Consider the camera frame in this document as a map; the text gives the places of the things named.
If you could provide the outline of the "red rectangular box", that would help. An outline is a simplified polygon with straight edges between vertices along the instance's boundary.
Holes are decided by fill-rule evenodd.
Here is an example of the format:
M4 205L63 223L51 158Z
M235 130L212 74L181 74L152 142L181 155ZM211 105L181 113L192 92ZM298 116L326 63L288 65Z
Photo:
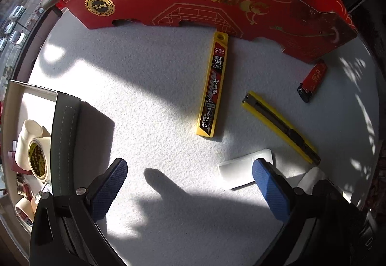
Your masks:
M16 146L17 146L17 141L12 142L13 149L11 151L8 151L8 165L10 169L14 172L21 173L24 175L32 175L31 170L25 170L22 169L17 163L16 163Z

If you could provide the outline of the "white eraser block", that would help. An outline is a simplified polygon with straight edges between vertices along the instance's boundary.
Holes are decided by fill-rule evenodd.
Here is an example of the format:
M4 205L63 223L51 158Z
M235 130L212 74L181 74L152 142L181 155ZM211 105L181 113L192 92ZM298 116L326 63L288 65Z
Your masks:
M259 158L273 164L272 151L267 148L219 163L219 178L223 187L233 190L254 182L252 166Z

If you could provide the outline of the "red lighter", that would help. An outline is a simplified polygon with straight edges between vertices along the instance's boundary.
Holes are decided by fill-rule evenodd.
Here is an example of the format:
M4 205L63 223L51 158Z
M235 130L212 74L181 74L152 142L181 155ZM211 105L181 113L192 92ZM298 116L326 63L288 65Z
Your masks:
M323 60L318 60L303 82L300 83L297 92L305 103L309 103L315 95L326 76L327 70L326 63Z

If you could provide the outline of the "yellow blade refill case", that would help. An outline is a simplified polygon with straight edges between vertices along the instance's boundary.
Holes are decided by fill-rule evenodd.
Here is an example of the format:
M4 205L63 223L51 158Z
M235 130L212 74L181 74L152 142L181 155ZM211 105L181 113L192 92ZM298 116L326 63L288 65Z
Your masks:
M203 89L198 115L196 134L212 138L215 133L219 104L221 101L226 59L228 53L228 35L216 31L213 36L206 82Z

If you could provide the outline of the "yellow utility knife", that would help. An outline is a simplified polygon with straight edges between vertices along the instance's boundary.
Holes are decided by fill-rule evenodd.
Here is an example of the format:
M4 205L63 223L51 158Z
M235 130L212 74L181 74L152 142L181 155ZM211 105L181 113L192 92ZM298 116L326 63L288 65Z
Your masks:
M246 93L241 105L299 153L306 162L316 166L321 163L321 157L315 147L257 93L253 91Z

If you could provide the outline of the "grey-green storage tray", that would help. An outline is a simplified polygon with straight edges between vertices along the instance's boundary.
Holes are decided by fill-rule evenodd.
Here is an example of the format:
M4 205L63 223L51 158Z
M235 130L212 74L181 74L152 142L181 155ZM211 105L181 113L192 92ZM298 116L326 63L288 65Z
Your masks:
M74 192L73 155L81 99L60 91L10 80L3 101L1 149L5 187L13 206L20 200L10 153L26 119L38 122L50 134L50 184L53 195Z

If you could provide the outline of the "white tape roll red-blue core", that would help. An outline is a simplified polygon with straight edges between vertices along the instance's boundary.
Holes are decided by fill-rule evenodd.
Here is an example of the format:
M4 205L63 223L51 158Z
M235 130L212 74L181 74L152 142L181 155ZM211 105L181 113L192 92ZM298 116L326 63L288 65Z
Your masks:
M26 198L21 198L14 206L18 217L27 225L32 226L35 214L31 202Z

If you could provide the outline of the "white tape roll yellow core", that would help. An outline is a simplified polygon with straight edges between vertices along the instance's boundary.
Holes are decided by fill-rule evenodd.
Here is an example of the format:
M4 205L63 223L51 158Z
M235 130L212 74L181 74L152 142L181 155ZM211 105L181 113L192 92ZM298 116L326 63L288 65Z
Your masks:
M28 161L34 177L46 181L50 167L50 137L35 137L29 142Z

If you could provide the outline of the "white bottle yellow label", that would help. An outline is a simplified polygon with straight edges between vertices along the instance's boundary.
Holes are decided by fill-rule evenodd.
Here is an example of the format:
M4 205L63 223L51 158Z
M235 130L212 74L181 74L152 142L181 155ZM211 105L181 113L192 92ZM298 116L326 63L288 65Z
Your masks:
M28 146L36 137L50 137L50 133L38 122L31 119L25 120L18 136L15 152L16 164L24 171L31 170L28 162Z

